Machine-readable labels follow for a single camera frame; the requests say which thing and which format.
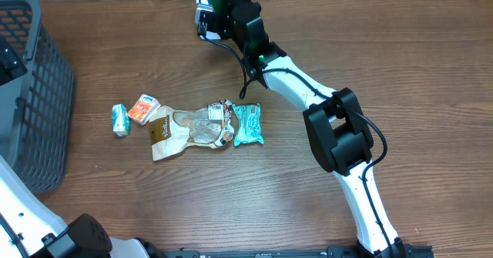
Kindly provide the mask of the orange small carton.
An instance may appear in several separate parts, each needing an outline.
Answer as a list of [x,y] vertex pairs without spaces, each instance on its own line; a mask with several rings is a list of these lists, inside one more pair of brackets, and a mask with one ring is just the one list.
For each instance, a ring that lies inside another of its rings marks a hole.
[[134,122],[144,126],[160,106],[160,102],[156,98],[142,94],[135,105],[127,112],[127,116]]

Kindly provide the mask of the light green wipes packet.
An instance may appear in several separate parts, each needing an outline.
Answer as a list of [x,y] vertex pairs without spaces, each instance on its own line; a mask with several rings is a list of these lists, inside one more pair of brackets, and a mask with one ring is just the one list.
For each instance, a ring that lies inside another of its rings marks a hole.
[[264,144],[262,128],[260,124],[261,105],[249,104],[244,106],[232,105],[233,111],[238,119],[239,128],[234,138],[234,145],[251,144],[258,142]]

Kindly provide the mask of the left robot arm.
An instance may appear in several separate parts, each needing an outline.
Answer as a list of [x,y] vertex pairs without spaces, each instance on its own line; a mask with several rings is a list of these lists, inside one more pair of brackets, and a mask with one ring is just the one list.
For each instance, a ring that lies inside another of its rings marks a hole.
[[73,86],[49,38],[1,38],[1,255],[148,257],[142,240],[112,238],[89,214],[67,224],[35,196],[64,179]]

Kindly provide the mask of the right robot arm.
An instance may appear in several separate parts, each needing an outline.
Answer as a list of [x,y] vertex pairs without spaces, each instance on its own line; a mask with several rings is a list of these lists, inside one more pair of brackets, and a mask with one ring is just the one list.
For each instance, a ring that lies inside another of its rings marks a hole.
[[387,218],[374,181],[372,135],[382,133],[362,112],[354,92],[321,85],[295,66],[265,32],[261,6],[252,0],[207,0],[196,13],[199,34],[233,40],[243,84],[259,82],[302,111],[310,149],[339,182],[357,227],[357,256],[405,257],[407,251]]

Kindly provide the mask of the teal white small carton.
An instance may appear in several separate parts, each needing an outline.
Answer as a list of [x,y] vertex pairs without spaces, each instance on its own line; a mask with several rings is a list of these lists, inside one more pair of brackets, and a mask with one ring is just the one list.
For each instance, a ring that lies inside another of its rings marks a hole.
[[112,131],[120,137],[130,133],[129,117],[123,104],[116,104],[112,107]]

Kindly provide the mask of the clear brown snack bag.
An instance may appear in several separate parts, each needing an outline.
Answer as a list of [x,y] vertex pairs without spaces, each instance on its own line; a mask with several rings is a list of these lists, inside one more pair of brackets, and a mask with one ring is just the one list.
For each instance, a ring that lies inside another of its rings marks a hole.
[[223,99],[196,111],[161,106],[148,122],[153,160],[175,156],[191,146],[217,149],[233,139],[233,103]]

